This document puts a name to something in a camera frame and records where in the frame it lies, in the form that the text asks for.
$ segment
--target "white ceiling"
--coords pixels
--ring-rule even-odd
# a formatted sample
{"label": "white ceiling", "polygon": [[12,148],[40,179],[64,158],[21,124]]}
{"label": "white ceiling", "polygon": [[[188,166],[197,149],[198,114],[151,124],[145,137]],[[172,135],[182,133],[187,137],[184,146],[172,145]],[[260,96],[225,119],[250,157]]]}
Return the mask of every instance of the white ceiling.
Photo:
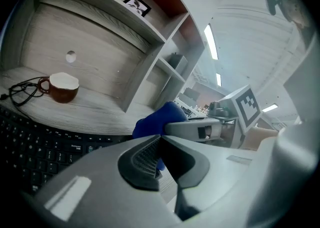
{"label": "white ceiling", "polygon": [[272,16],[265,0],[222,0],[210,22],[219,60],[207,49],[193,75],[221,93],[250,84],[261,108],[279,106],[267,113],[269,120],[290,125],[297,112],[283,84],[304,59],[305,48],[294,24],[276,8]]}

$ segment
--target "monitor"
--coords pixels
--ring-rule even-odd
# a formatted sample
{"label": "monitor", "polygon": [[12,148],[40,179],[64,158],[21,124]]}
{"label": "monitor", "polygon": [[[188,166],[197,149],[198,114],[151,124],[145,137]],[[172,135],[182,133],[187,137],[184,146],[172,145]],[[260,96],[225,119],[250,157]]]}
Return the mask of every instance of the monitor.
{"label": "monitor", "polygon": [[184,95],[186,95],[187,97],[191,98],[194,101],[198,100],[198,97],[200,96],[200,93],[198,91],[195,91],[193,89],[191,89],[190,87],[187,87],[184,90]]}

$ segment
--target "shelf divider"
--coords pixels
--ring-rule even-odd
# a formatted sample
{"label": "shelf divider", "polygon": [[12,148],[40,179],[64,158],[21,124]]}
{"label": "shelf divider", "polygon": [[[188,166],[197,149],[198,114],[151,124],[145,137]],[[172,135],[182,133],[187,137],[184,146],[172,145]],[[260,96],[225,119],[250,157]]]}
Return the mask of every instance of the shelf divider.
{"label": "shelf divider", "polygon": [[153,44],[165,43],[166,39],[146,19],[138,13],[134,13],[120,0],[80,0],[91,4],[102,11],[117,18],[119,21],[133,29],[146,41]]}
{"label": "shelf divider", "polygon": [[13,7],[0,34],[0,71],[20,65],[25,36],[39,0],[19,0]]}
{"label": "shelf divider", "polygon": [[152,49],[146,58],[138,64],[138,67],[131,75],[130,81],[127,83],[125,88],[125,97],[122,101],[122,109],[124,112],[128,111],[139,88],[143,86],[143,82],[147,79],[151,70],[155,66],[164,45],[165,44],[162,44]]}
{"label": "shelf divider", "polygon": [[185,83],[185,79],[161,56],[156,61],[156,66],[165,71],[168,75],[176,77],[179,81]]}
{"label": "shelf divider", "polygon": [[176,15],[172,20],[162,29],[161,34],[169,41],[179,30],[180,26],[187,19],[189,13]]}
{"label": "shelf divider", "polygon": [[[203,43],[200,43],[198,45],[191,46],[189,51],[185,53],[185,58],[188,61],[188,65],[182,74],[182,78],[184,80],[187,80],[191,75],[204,50],[205,46]],[[153,107],[157,110],[167,101],[173,101],[178,96],[184,84],[185,82],[177,79],[175,76],[172,76],[160,93],[158,99],[155,101]]]}

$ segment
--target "gray plastic housing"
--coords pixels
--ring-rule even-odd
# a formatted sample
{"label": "gray plastic housing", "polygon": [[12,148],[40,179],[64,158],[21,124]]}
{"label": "gray plastic housing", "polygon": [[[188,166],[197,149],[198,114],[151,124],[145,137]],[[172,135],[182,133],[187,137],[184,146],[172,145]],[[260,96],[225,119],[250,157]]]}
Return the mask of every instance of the gray plastic housing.
{"label": "gray plastic housing", "polygon": [[[119,157],[151,136],[85,155],[35,199],[44,205],[75,176],[84,176],[92,183],[68,221],[71,227],[272,227],[318,165],[319,127],[319,120],[288,127],[265,139],[257,152],[163,136],[209,160],[200,183],[185,189],[178,184],[176,212],[183,208],[183,219],[169,211],[158,191],[136,189],[119,172]],[[47,222],[56,218],[51,215]]]}
{"label": "gray plastic housing", "polygon": [[[201,133],[205,127],[211,127],[210,136],[207,138]],[[168,123],[164,130],[167,135],[187,139],[195,142],[204,142],[207,140],[219,139],[221,135],[222,124],[215,118],[192,119],[183,122]]]}

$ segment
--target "mug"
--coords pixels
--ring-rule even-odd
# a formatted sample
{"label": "mug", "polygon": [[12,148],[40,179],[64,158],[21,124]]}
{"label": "mug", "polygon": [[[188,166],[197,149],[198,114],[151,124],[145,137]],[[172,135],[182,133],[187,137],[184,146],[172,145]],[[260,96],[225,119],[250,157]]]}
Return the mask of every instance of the mug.
{"label": "mug", "polygon": [[[49,89],[41,86],[43,82],[49,82]],[[39,79],[38,89],[44,94],[49,94],[56,102],[66,104],[76,97],[79,81],[67,73],[60,72]]]}

